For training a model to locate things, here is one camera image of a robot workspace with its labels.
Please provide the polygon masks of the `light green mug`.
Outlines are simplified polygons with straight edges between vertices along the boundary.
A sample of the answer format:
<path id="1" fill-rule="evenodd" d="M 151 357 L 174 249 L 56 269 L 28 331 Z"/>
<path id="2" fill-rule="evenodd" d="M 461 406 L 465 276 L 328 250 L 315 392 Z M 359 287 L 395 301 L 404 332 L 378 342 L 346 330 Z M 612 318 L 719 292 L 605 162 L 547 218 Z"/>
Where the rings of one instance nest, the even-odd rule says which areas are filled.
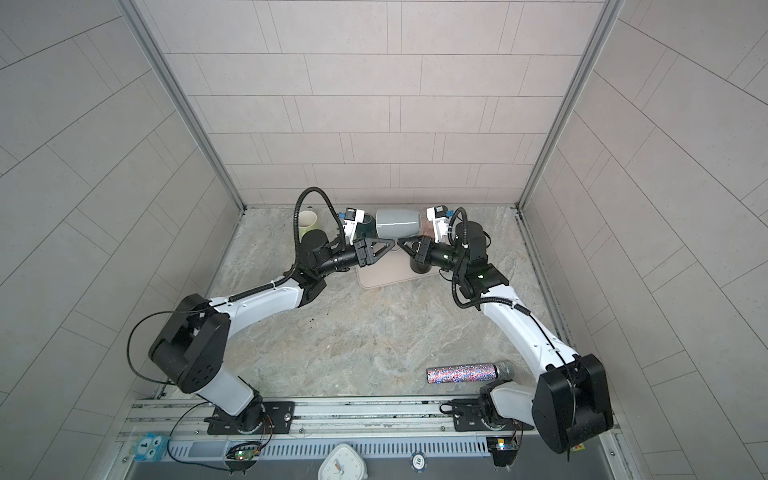
<path id="1" fill-rule="evenodd" d="M 298 233 L 299 240 L 312 230 L 318 228 L 318 215 L 312 210 L 302 210 L 298 215 Z"/>

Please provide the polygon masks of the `grey mug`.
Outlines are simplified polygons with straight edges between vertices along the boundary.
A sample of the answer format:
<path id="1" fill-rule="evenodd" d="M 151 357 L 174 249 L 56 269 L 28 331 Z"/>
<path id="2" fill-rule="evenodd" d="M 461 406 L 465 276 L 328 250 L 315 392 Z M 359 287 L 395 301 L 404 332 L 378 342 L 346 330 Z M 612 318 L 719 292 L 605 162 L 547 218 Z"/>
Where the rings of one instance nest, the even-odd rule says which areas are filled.
<path id="1" fill-rule="evenodd" d="M 400 239 L 419 235 L 421 216 L 412 209 L 379 209 L 375 215 L 378 238 Z"/>

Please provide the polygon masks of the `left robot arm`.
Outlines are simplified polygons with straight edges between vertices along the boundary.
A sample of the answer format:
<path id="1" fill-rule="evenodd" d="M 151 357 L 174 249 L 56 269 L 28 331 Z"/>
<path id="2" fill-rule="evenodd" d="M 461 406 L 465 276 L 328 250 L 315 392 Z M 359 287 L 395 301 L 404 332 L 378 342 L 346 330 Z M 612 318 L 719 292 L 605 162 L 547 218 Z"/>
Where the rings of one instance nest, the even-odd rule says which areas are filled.
<path id="1" fill-rule="evenodd" d="M 310 231 L 295 250 L 293 269 L 263 290 L 229 298 L 185 297 L 150 346 L 149 359 L 179 390 L 215 406 L 206 419 L 210 433 L 252 433 L 267 414 L 260 393 L 223 366 L 229 338 L 272 315 L 311 303 L 325 288 L 328 275 L 373 265 L 394 246 L 392 239 L 363 238 L 334 249 L 324 231 Z"/>

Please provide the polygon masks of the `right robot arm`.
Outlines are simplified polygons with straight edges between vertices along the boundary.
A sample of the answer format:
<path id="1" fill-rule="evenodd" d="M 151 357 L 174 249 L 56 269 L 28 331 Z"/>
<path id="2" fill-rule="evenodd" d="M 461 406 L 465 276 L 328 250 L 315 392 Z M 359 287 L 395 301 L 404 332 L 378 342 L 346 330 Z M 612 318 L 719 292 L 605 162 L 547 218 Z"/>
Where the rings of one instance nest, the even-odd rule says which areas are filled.
<path id="1" fill-rule="evenodd" d="M 483 387 L 478 399 L 483 421 L 494 428 L 510 420 L 530 425 L 558 454 L 612 429 L 603 364 L 593 354 L 578 354 L 523 304 L 489 261 L 487 236 L 479 223 L 461 222 L 451 232 L 446 243 L 420 235 L 402 238 L 398 244 L 417 265 L 449 271 L 454 303 L 490 318 L 537 378 L 533 387 L 512 380 Z"/>

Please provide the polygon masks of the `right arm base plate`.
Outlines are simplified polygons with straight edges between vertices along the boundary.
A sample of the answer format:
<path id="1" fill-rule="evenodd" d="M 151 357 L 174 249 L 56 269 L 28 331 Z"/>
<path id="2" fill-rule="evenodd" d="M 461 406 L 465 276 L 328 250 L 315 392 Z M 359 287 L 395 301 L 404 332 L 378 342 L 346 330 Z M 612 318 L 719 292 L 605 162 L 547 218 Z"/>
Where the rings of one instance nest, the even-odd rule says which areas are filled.
<path id="1" fill-rule="evenodd" d="M 448 400 L 440 404 L 439 412 L 452 419 L 457 432 L 534 430 L 519 420 L 500 417 L 489 402 L 480 398 Z"/>

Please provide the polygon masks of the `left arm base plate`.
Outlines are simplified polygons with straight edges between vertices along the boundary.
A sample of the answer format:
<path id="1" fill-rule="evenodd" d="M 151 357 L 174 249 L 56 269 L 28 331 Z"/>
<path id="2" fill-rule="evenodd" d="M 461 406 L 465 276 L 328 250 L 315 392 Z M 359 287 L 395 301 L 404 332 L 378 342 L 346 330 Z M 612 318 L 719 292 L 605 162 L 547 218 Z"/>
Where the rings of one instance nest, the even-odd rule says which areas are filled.
<path id="1" fill-rule="evenodd" d="M 296 404 L 291 401 L 256 402 L 238 416 L 231 416 L 215 407 L 208 424 L 209 435 L 287 434 L 293 421 Z"/>

